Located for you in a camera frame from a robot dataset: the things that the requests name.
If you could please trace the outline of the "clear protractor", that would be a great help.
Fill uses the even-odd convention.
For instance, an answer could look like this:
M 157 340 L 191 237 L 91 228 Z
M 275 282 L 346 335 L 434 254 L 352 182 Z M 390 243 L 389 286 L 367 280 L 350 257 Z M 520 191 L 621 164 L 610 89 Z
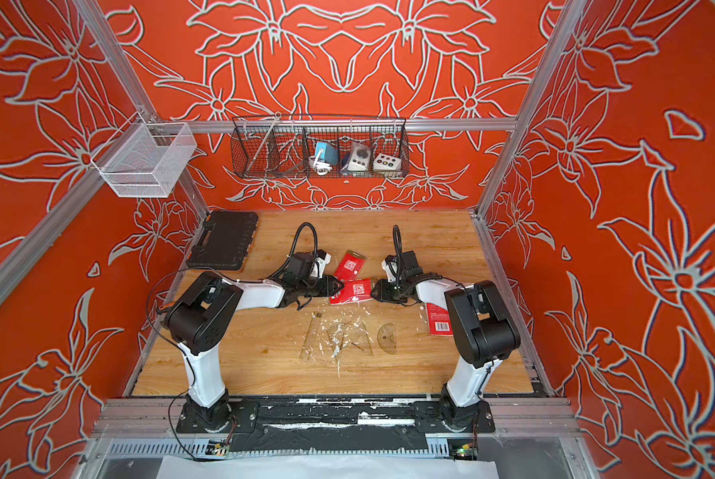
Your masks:
M 381 350 L 387 354 L 397 353 L 397 341 L 395 340 L 395 324 L 386 323 L 377 331 L 377 344 Z

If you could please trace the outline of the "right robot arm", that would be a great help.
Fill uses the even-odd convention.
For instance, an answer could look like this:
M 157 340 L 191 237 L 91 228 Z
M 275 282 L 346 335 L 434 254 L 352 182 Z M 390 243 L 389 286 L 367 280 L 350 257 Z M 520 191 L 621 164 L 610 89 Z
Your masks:
M 499 365 L 519 349 L 521 338 L 505 301 L 493 281 L 464 285 L 437 273 L 426 273 L 413 251 L 403 250 L 399 226 L 393 227 L 395 252 L 381 267 L 387 274 L 371 290 L 380 303 L 410 307 L 435 305 L 448 313 L 459 359 L 443 385 L 439 415 L 461 430 L 477 417 L 481 393 Z

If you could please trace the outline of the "clear triangle ruler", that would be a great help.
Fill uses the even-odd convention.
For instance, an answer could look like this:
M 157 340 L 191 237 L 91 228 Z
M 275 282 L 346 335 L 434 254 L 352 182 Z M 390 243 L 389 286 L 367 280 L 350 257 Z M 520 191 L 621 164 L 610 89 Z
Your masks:
M 344 347 L 353 347 L 362 353 L 372 355 L 372 343 L 373 340 L 371 339 L 369 330 L 362 319 L 356 319 L 352 323 L 347 324 L 343 336 Z

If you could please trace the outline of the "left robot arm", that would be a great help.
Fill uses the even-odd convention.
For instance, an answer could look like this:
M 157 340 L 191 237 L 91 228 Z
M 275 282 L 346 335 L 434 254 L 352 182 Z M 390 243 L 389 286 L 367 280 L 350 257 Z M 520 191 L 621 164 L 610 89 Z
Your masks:
M 187 380 L 185 414 L 202 428 L 217 430 L 232 417 L 223 380 L 219 344 L 238 311 L 303 309 L 313 299 L 333 297 L 344 283 L 326 273 L 331 256 L 319 246 L 309 222 L 297 228 L 281 267 L 259 281 L 238 281 L 204 271 L 168 309 L 164 327 L 183 355 Z

